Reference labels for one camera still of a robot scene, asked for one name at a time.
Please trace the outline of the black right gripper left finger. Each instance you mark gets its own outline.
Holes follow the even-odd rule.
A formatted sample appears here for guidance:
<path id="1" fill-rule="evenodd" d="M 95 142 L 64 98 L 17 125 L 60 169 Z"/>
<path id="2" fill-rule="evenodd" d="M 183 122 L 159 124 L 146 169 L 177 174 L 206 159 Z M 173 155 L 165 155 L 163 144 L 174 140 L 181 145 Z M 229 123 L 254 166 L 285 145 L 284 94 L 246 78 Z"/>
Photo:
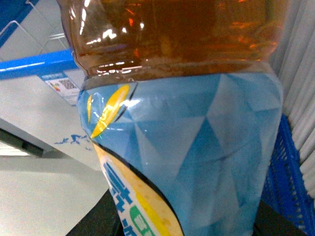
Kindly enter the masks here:
<path id="1" fill-rule="evenodd" d="M 67 233 L 68 236 L 122 236 L 112 196 L 107 190 L 97 204 Z"/>

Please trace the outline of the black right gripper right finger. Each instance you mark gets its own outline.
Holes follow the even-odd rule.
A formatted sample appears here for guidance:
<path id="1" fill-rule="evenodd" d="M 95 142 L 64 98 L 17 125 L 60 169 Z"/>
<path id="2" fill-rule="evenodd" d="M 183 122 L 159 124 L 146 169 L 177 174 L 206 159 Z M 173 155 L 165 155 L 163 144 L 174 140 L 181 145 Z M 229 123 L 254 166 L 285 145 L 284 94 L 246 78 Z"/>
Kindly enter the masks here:
<path id="1" fill-rule="evenodd" d="M 274 211 L 263 201 L 260 201 L 253 236 L 306 236 L 306 234 L 295 227 L 291 222 Z"/>

